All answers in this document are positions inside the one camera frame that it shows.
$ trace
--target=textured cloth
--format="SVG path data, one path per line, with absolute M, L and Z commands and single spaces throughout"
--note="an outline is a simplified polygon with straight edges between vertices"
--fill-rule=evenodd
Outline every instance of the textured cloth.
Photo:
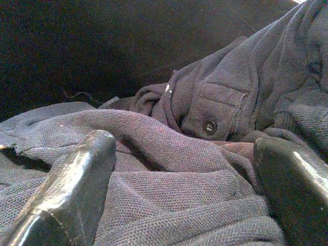
M 0 124 L 0 145 L 53 172 L 92 130 L 115 136 L 98 245 L 284 245 L 253 169 L 253 144 L 226 141 L 278 136 L 326 158 L 327 20 L 324 1 L 308 1 L 124 102 L 13 117 Z M 109 109 L 131 101 L 130 111 Z M 212 135 L 203 131 L 209 119 Z M 49 173 L 0 154 L 1 235 Z

